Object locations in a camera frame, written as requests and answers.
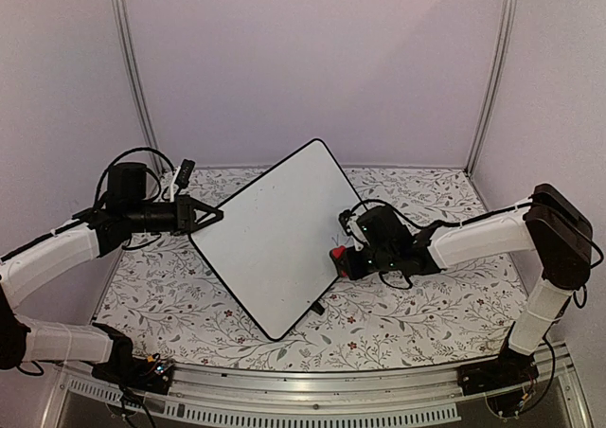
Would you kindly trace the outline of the red whiteboard eraser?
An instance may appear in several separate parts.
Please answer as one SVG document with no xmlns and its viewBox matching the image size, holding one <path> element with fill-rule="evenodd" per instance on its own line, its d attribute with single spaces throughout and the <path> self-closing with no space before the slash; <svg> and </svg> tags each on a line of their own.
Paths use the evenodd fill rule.
<svg viewBox="0 0 606 428">
<path fill-rule="evenodd" d="M 339 247 L 333 248 L 330 251 L 330 257 L 332 259 L 339 260 L 346 251 L 347 251 L 347 248 L 345 246 L 339 246 Z"/>
</svg>

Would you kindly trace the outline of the white whiteboard with black frame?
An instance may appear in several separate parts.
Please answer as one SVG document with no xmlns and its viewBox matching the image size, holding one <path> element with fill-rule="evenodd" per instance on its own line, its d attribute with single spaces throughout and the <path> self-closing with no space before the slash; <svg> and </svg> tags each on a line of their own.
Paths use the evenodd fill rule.
<svg viewBox="0 0 606 428">
<path fill-rule="evenodd" d="M 351 243 L 338 216 L 359 200 L 315 138 L 221 202 L 223 218 L 189 239 L 262 334 L 279 341 L 336 281 L 329 252 Z"/>
</svg>

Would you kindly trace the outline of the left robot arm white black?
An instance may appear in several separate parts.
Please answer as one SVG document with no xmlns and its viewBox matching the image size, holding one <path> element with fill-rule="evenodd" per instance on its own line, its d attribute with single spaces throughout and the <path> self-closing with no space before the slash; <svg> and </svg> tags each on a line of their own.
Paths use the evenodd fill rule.
<svg viewBox="0 0 606 428">
<path fill-rule="evenodd" d="M 128 249 L 135 234 L 191 235 L 223 219 L 223 211 L 187 194 L 194 162 L 170 165 L 168 199 L 149 195 L 155 175 L 130 157 L 117 156 L 103 171 L 93 204 L 62 226 L 6 253 L 1 258 L 1 367 L 24 363 L 82 361 L 121 384 L 140 377 L 132 340 L 106 325 L 74 326 L 30 319 L 16 310 L 31 294 L 77 266 Z"/>
</svg>

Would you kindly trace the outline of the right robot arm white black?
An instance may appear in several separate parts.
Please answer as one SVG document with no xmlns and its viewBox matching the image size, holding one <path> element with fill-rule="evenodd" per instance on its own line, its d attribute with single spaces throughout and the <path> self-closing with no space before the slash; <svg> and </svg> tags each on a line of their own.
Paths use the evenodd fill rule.
<svg viewBox="0 0 606 428">
<path fill-rule="evenodd" d="M 505 253 L 534 251 L 543 266 L 526 308 L 512 324 L 496 359 L 487 362 L 496 385 L 509 386 L 533 363 L 533 354 L 592 270 L 604 260 L 593 227 L 559 191 L 541 184 L 515 205 L 449 223 L 435 221 L 411 233 L 414 222 L 394 206 L 373 201 L 363 214 L 343 211 L 339 223 L 353 238 L 329 256 L 350 280 L 398 272 L 404 279 Z"/>
</svg>

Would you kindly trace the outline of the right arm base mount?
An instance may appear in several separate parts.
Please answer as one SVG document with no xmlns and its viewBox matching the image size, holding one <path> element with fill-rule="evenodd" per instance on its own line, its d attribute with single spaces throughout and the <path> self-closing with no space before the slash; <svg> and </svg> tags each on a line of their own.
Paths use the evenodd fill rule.
<svg viewBox="0 0 606 428">
<path fill-rule="evenodd" d="M 509 350 L 502 351 L 494 359 L 462 365 L 456 374 L 457 384 L 465 396 L 530 382 L 539 377 L 533 355 Z"/>
</svg>

